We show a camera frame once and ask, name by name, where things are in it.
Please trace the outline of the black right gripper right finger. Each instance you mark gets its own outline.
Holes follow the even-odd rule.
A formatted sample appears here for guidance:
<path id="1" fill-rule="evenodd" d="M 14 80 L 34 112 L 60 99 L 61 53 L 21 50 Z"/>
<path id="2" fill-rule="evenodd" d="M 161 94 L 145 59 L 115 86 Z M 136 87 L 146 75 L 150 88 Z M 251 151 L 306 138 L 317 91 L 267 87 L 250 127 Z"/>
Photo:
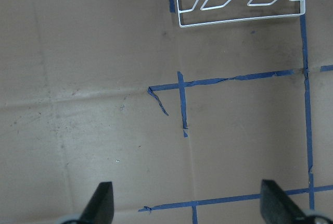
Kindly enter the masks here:
<path id="1" fill-rule="evenodd" d="M 265 223 L 308 223 L 305 213 L 274 180 L 262 180 L 260 213 Z"/>

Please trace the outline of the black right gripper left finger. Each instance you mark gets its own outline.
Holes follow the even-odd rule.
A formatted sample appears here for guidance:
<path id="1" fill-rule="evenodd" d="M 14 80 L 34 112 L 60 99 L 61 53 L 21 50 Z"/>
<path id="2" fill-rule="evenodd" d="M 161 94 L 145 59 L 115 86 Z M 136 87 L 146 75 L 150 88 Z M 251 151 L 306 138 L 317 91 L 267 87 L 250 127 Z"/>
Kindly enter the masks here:
<path id="1" fill-rule="evenodd" d="M 114 197 L 112 182 L 101 182 L 78 219 L 78 223 L 112 223 Z"/>

